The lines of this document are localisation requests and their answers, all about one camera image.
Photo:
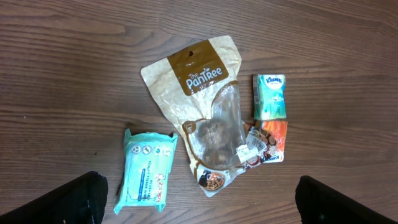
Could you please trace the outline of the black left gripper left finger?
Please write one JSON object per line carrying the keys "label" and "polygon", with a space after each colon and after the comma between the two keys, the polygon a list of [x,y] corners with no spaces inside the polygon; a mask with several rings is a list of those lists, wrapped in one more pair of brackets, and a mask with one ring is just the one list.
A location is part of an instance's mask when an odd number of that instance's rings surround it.
{"label": "black left gripper left finger", "polygon": [[1,223],[100,224],[107,196],[107,178],[90,171],[1,215]]}

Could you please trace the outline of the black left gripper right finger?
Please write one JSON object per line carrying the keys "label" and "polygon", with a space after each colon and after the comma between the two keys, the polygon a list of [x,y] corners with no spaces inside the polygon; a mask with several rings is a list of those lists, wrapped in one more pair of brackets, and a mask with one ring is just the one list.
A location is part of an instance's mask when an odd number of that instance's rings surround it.
{"label": "black left gripper right finger", "polygon": [[308,175],[299,180],[295,203],[302,224],[397,224]]}

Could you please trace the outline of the light blue wipes pack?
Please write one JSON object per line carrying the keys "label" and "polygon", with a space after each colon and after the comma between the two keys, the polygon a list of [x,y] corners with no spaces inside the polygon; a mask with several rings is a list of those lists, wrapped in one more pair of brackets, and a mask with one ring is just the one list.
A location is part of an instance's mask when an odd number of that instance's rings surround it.
{"label": "light blue wipes pack", "polygon": [[168,179],[172,170],[178,135],[176,133],[124,133],[124,177],[114,206],[150,207],[162,212],[166,206]]}

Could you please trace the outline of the orange small snack packet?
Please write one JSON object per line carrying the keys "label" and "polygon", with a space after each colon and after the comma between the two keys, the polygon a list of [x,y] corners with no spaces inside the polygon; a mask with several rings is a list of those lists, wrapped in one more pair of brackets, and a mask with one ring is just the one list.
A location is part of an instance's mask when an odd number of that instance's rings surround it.
{"label": "orange small snack packet", "polygon": [[256,167],[259,164],[277,163],[284,160],[288,122],[283,120],[256,121],[244,124],[248,148],[255,152],[244,164]]}

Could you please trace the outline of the teal tissue pocket pack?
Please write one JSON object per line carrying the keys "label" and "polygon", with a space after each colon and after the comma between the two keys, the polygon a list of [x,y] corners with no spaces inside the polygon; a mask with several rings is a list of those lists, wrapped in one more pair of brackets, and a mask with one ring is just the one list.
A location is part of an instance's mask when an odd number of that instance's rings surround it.
{"label": "teal tissue pocket pack", "polygon": [[285,119],[283,74],[257,74],[253,76],[254,119],[268,121]]}

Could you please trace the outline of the beige brown snack bag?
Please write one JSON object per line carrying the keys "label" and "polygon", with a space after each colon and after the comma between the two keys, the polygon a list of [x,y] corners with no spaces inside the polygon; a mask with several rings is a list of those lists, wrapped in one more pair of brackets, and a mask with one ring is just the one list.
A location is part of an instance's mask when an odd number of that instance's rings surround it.
{"label": "beige brown snack bag", "polygon": [[161,112],[186,145],[192,174],[212,197],[243,174],[262,149],[241,117],[241,56],[229,35],[203,40],[141,69]]}

